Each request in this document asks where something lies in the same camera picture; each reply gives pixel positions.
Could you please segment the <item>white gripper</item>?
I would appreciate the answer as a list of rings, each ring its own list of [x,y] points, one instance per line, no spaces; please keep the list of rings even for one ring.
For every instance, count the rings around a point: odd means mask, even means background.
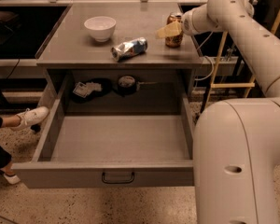
[[[180,35],[183,31],[185,35],[197,35],[199,32],[194,26],[194,13],[192,9],[184,13],[181,17],[181,24],[179,21],[173,21],[156,32],[158,39],[165,37],[172,37]]]

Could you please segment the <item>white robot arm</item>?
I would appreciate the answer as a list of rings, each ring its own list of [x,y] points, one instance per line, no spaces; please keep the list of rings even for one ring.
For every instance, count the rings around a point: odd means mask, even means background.
[[[254,21],[245,0],[207,0],[177,32],[226,31],[263,97],[208,106],[193,135],[198,224],[279,224],[273,171],[280,165],[280,39]]]

